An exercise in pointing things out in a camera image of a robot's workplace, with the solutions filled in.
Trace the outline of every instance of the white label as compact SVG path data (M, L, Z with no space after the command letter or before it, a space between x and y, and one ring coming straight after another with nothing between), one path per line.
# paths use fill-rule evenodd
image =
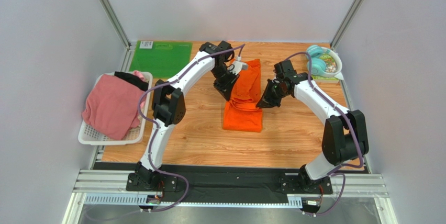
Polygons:
M153 41L141 41L139 44L140 49L152 49Z

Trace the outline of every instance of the black cloth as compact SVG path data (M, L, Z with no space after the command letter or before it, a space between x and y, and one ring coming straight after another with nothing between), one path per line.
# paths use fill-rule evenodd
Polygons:
M144 82L143 80L139 79L139 77L133 74L115 71L115 76L138 87L140 90L144 92L149 89L149 83Z

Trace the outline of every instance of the light blue headphones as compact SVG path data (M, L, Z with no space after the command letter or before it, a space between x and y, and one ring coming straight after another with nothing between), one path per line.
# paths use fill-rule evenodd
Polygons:
M327 49L325 47L321 47L319 45L312 45L308 47L307 49L308 54L311 56L311 74L312 75L318 75L318 76L324 76L324 77L336 77L337 79L343 80L343 76L341 73L342 70L342 62L339 56L332 50ZM323 54L329 54L334 61L336 62L336 72L330 73L326 72L327 65L325 64L325 61L320 59ZM310 68L310 62L307 62L307 69Z

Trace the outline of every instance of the clothes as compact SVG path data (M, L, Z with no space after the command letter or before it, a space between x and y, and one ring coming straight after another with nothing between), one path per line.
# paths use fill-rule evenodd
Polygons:
M262 109L256 107L260 100L260 60L247 62L248 69L241 71L226 102L223 129L260 132Z
M140 71L133 71L133 75L139 77L139 79L141 79L144 82L146 81L146 78L144 77L144 75Z
M137 77L133 74L115 71L115 76L138 87L140 90L142 90L144 92L149 89L148 83L142 81L139 77Z
M88 95L82 118L107 137L121 140L140 124L136 104L142 94L136 86L104 74Z

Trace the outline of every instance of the gray floor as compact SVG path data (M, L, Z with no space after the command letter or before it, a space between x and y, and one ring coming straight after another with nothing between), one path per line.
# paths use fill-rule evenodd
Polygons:
M333 203L324 199L322 211ZM96 205L84 206L87 214L96 219L107 219L138 210L137 206ZM79 223L98 223L81 217ZM298 209L277 208L222 208L222 207L175 207L164 212L137 213L107 223L330 223L376 224L381 223L375 201L372 198L343 198L327 216L312 218L303 216Z

